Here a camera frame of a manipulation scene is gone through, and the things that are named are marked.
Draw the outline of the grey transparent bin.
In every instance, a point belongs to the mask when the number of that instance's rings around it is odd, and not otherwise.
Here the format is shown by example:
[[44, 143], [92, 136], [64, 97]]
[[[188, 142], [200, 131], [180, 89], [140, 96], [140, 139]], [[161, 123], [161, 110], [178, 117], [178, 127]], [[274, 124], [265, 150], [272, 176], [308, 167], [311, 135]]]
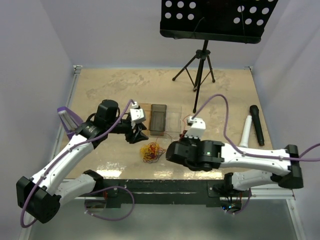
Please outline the grey transparent bin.
[[166, 116], [167, 105], [166, 104], [152, 104], [149, 132], [151, 136], [163, 136], [166, 131]]

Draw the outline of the yellow red cable ball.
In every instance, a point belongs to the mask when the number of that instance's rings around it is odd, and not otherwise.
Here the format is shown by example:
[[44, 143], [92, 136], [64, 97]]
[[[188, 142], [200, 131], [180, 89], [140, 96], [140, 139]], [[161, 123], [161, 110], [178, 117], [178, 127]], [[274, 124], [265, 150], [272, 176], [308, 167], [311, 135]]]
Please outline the yellow red cable ball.
[[157, 142], [150, 142], [147, 145], [143, 145], [139, 150], [142, 161], [149, 164], [158, 162], [166, 151], [167, 150]]

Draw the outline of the orange transparent bin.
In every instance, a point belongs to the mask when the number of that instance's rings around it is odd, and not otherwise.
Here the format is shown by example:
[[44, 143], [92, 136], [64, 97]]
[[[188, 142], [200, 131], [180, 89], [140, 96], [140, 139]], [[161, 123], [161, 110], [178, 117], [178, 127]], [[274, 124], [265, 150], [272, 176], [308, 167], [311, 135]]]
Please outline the orange transparent bin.
[[145, 121], [143, 122], [143, 124], [145, 125], [146, 129], [149, 130], [150, 121], [151, 121], [152, 104], [141, 102], [141, 103], [139, 103], [139, 106], [144, 110]]

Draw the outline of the clear transparent bin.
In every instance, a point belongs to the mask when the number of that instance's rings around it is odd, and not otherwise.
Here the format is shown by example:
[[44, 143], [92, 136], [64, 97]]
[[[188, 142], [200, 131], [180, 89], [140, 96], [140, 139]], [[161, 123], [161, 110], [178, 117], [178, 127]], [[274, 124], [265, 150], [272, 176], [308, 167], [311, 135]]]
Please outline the clear transparent bin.
[[180, 133], [182, 121], [182, 107], [178, 105], [167, 105], [165, 131], [167, 133]]

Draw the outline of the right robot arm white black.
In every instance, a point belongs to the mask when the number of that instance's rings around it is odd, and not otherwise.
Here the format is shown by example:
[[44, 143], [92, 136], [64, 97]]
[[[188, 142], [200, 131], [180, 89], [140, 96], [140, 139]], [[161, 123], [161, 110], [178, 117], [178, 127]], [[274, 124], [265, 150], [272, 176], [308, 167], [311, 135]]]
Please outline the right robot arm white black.
[[165, 158], [195, 172], [244, 168], [245, 172], [225, 174], [224, 182], [216, 187], [217, 192], [230, 197], [263, 185], [277, 184], [289, 190], [304, 186], [298, 148], [292, 144], [277, 150], [234, 149], [221, 141], [182, 137], [169, 145]]

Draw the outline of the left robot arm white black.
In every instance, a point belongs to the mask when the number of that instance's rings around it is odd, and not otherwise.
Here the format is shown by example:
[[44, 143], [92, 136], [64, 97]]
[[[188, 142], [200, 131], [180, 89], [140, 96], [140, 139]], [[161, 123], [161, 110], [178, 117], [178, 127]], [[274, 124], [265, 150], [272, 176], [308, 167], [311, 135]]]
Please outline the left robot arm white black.
[[129, 100], [123, 111], [116, 101], [105, 99], [95, 113], [83, 121], [67, 107], [58, 110], [62, 125], [69, 138], [68, 144], [45, 167], [32, 177], [22, 176], [16, 183], [17, 204], [22, 209], [20, 225], [28, 228], [25, 214], [34, 221], [47, 223], [69, 201], [84, 195], [99, 196], [104, 190], [104, 178], [93, 170], [87, 170], [78, 178], [64, 183], [65, 177], [88, 154], [95, 150], [109, 134], [123, 134], [129, 144], [148, 140], [143, 131], [146, 120], [143, 108]]

